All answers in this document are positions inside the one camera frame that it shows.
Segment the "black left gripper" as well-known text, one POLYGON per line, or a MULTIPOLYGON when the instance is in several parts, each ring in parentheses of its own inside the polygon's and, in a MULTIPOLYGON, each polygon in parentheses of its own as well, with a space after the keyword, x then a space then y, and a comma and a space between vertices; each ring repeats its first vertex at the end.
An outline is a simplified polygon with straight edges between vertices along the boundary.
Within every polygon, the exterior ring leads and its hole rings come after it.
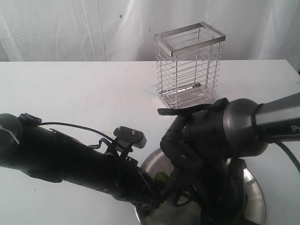
POLYGON ((117 161, 117 172, 111 189, 107 193, 114 199, 128 202, 142 208, 157 209, 163 202, 164 188, 155 188, 154 177, 151 177, 142 168, 138 161, 126 157, 117 161))

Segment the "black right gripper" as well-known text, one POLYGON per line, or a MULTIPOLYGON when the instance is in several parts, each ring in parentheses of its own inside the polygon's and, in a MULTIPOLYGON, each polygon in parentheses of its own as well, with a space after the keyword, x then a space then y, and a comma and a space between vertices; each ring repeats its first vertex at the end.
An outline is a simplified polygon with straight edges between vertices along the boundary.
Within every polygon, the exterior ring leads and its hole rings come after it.
POLYGON ((161 204, 181 209, 194 203, 201 225, 246 225, 248 195, 242 168, 204 168, 188 173, 174 168, 161 204))

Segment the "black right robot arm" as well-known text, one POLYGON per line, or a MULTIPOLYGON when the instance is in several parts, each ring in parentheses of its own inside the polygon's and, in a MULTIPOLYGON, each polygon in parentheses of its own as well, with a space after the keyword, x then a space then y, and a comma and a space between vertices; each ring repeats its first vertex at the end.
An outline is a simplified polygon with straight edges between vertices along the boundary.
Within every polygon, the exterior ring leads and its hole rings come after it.
POLYGON ((175 120, 160 148, 174 172, 165 186, 175 207, 195 202, 202 225, 253 225, 246 216, 245 157, 261 155, 271 143, 280 147, 296 168, 299 160, 286 142, 300 139, 300 96, 293 94, 258 104, 247 98, 182 109, 160 108, 175 120))

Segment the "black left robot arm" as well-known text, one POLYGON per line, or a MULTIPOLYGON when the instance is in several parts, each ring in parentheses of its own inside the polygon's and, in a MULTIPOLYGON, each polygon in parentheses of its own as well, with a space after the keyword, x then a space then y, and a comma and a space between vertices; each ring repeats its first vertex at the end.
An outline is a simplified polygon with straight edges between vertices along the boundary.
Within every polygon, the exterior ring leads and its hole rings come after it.
POLYGON ((0 165, 52 183, 67 181, 134 205, 158 208, 164 202, 166 175, 150 177, 129 156, 144 148, 143 132, 120 126, 114 137, 102 135, 85 145, 44 128, 40 118, 23 113, 0 116, 0 165))

